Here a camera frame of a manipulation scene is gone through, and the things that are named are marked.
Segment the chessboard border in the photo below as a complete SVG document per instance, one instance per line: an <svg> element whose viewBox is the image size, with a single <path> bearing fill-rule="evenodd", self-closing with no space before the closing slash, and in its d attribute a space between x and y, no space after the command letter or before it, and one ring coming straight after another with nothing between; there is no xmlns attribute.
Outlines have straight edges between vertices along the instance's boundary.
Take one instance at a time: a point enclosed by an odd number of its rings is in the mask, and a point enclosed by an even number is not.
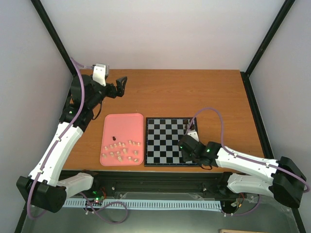
<svg viewBox="0 0 311 233"><path fill-rule="evenodd" d="M144 166L147 166L147 167L158 167L158 166L164 166L164 167L185 167L185 166L191 166L191 167L199 167L198 164L196 163L193 163L193 164L148 164L147 163L147 149L148 149L148 120L152 119L152 120L172 120L172 119L188 119L188 120L191 120L193 117L146 117L146 129L145 129L145 143L144 143L144 146L145 146L145 149L144 149ZM197 119L195 118L194 119L194 126L196 128L196 131L197 133L199 134L199 131L198 131L198 124L197 124Z"/></svg>

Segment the gray floor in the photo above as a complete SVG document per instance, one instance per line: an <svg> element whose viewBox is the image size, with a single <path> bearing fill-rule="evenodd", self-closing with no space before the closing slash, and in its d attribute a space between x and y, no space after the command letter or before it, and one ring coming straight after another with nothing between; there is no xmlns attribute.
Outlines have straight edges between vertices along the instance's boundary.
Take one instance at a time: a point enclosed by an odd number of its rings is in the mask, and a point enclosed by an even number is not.
<svg viewBox="0 0 311 233"><path fill-rule="evenodd" d="M245 203L239 212L254 204ZM105 210L104 217L120 220L123 210ZM218 233L219 229L257 231L267 233L297 233L291 211L280 211L276 205L263 203L246 216L224 217L208 211L130 211L128 219L119 225L102 222L84 210L63 208L58 213L46 213L36 221L26 219L23 233Z"/></svg>

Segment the chessboard square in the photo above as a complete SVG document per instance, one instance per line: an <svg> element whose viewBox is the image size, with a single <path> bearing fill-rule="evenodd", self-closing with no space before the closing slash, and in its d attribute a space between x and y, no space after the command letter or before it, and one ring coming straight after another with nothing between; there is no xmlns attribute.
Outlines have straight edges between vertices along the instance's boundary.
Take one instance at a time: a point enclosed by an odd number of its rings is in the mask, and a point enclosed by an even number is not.
<svg viewBox="0 0 311 233"><path fill-rule="evenodd" d="M173 151L166 151L166 157L173 157Z"/></svg>
<svg viewBox="0 0 311 233"><path fill-rule="evenodd" d="M147 152L147 157L153 157L154 156L154 152L153 151L148 151Z"/></svg>
<svg viewBox="0 0 311 233"><path fill-rule="evenodd" d="M166 151L166 146L160 146L160 151Z"/></svg>
<svg viewBox="0 0 311 233"><path fill-rule="evenodd" d="M183 137L183 135L172 134L172 140L180 140L182 137Z"/></svg>
<svg viewBox="0 0 311 233"><path fill-rule="evenodd" d="M166 158L166 162L167 162L168 164L172 164L172 163L173 163L173 157L167 157L167 158Z"/></svg>
<svg viewBox="0 0 311 233"><path fill-rule="evenodd" d="M159 151L155 151L154 152L154 157L160 157L160 152Z"/></svg>
<svg viewBox="0 0 311 233"><path fill-rule="evenodd" d="M165 151L160 151L160 157L166 157L166 152Z"/></svg>
<svg viewBox="0 0 311 233"><path fill-rule="evenodd" d="M179 147L178 146L172 145L172 148L173 148L173 151L178 151L179 152Z"/></svg>
<svg viewBox="0 0 311 233"><path fill-rule="evenodd" d="M173 164L179 164L179 157L173 157Z"/></svg>
<svg viewBox="0 0 311 233"><path fill-rule="evenodd" d="M154 145L155 146L160 146L160 140L154 140Z"/></svg>
<svg viewBox="0 0 311 233"><path fill-rule="evenodd" d="M173 143L172 143L172 140L166 140L166 146L172 146Z"/></svg>
<svg viewBox="0 0 311 233"><path fill-rule="evenodd" d="M178 157L179 158L179 151L173 151L172 155L173 155L173 157Z"/></svg>
<svg viewBox="0 0 311 233"><path fill-rule="evenodd" d="M155 162L154 162L154 157L148 157L147 158L147 163L148 164L154 164Z"/></svg>
<svg viewBox="0 0 311 233"><path fill-rule="evenodd" d="M161 164L166 164L166 163L167 163L166 157L161 157L161 158L160 158L160 163L161 163Z"/></svg>
<svg viewBox="0 0 311 233"><path fill-rule="evenodd" d="M155 147L154 147L154 146L150 146L150 145L148 145L148 147L147 147L147 151L154 151L154 149L155 149Z"/></svg>
<svg viewBox="0 0 311 233"><path fill-rule="evenodd" d="M172 145L173 145L173 147L174 146L177 146L177 144L178 144L178 140L172 140Z"/></svg>
<svg viewBox="0 0 311 233"><path fill-rule="evenodd" d="M159 164L159 163L160 163L160 157L154 158L154 163L155 163L155 164Z"/></svg>
<svg viewBox="0 0 311 233"><path fill-rule="evenodd" d="M177 130L177 134L184 134L184 130Z"/></svg>
<svg viewBox="0 0 311 233"><path fill-rule="evenodd" d="M173 146L166 145L166 151L173 151Z"/></svg>

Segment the black cable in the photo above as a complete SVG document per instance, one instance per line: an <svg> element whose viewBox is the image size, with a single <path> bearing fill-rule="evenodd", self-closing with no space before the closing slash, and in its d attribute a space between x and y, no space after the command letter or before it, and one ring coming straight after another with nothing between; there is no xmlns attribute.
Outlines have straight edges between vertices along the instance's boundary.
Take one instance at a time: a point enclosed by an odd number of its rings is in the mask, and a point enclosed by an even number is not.
<svg viewBox="0 0 311 233"><path fill-rule="evenodd" d="M204 168L204 167L202 167L201 165L199 165L202 169L204 169L204 170L209 170L209 171L211 171L212 169L213 169L213 167L211 166L211 165L209 165L209 169L207 169L207 168Z"/></svg>
<svg viewBox="0 0 311 233"><path fill-rule="evenodd" d="M96 120L96 118L99 116L99 114L100 114L101 111L102 111L102 105L103 105L103 102L101 101L101 106L100 106L100 108L99 108L99 112L98 112L98 114L96 115L96 117L93 118L92 120Z"/></svg>

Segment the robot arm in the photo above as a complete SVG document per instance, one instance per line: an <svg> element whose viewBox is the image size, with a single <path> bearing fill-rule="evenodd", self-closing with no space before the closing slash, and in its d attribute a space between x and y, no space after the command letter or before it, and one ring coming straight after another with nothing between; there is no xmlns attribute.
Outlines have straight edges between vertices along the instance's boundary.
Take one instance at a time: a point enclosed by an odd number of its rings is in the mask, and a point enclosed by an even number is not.
<svg viewBox="0 0 311 233"><path fill-rule="evenodd" d="M284 168L306 181L306 177L292 160L282 157L275 159L263 159L248 154L234 151L228 147L229 154L222 145L209 142L206 146L199 142L196 131L189 131L179 142L184 161L194 161L201 166L215 166L231 168L247 175L225 172L220 178L228 192L256 193L274 197L281 204L298 208L304 191L304 184L288 174L268 165ZM256 164L245 159L251 159L266 163L267 166Z"/></svg>
<svg viewBox="0 0 311 233"><path fill-rule="evenodd" d="M73 146L82 136L83 132L85 132L90 121L94 119L93 109L98 104L102 104L105 97L116 98L117 96L122 97L124 95L127 77L118 79L117 86L115 87L111 83L106 83L108 74L108 65L96 64L93 75L82 75L85 89L85 101L82 112L60 139L59 135L69 125L81 104L80 81L77 76L73 78L70 86L72 103L69 102L70 100L66 101L51 144L29 176L27 178L21 176L17 181L17 187L23 198L27 201L34 178L38 172L41 172L35 184L31 201L32 205L55 213L60 210L66 199L81 191L89 190L94 185L96 173L90 171L82 171L76 176L62 181L58 181L58 179ZM56 140L58 140L58 143L52 150L47 163L41 171L40 167Z"/></svg>

